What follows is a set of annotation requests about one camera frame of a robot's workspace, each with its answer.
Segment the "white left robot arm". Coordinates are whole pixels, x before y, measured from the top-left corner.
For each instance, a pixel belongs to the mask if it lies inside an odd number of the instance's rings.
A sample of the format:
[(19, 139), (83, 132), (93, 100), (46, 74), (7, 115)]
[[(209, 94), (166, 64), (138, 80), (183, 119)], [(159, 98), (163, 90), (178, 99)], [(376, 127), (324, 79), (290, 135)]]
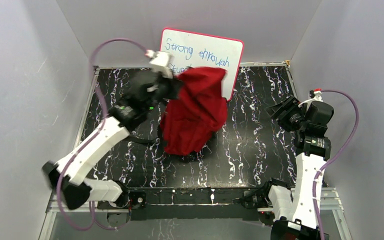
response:
[(183, 87), (177, 77), (140, 71), (130, 79), (130, 87), (108, 109), (98, 127), (72, 152), (57, 162), (46, 162), (43, 173), (56, 192), (58, 205), (76, 210), (87, 202), (111, 202), (117, 208), (130, 203), (130, 190), (119, 180), (88, 178), (92, 168), (119, 142), (148, 144), (131, 136), (145, 122), (152, 109), (165, 100), (177, 99)]

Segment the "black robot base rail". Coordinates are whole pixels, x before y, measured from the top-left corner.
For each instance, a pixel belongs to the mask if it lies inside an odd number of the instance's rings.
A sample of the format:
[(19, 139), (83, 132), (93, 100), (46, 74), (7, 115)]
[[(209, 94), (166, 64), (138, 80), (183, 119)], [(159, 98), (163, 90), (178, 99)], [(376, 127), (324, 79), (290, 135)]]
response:
[(259, 187), (131, 188), (122, 203), (100, 201), (99, 210), (130, 213), (133, 221), (240, 219), (272, 225), (274, 212)]

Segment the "red student backpack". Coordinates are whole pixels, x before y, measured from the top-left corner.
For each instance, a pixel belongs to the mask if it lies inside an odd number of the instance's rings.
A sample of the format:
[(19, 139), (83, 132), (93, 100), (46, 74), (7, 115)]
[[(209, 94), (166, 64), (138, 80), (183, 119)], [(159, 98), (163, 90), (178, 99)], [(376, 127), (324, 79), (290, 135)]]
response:
[(187, 156), (200, 152), (228, 117), (222, 81), (227, 71), (219, 67), (190, 67), (177, 77), (183, 83), (178, 98), (169, 100), (162, 114), (164, 152)]

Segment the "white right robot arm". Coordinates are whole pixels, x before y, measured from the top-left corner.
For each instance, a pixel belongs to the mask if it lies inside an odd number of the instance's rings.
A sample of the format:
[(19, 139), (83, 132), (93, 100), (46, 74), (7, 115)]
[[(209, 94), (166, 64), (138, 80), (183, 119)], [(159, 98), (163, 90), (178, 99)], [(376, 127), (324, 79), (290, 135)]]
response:
[(314, 94), (304, 102), (289, 96), (265, 111), (283, 130), (295, 134), (295, 186), (271, 178), (257, 190), (245, 191), (241, 204), (248, 209), (272, 207), (272, 240), (328, 240), (329, 234), (322, 229), (320, 200), (322, 167), (331, 156), (325, 133), (334, 108)]

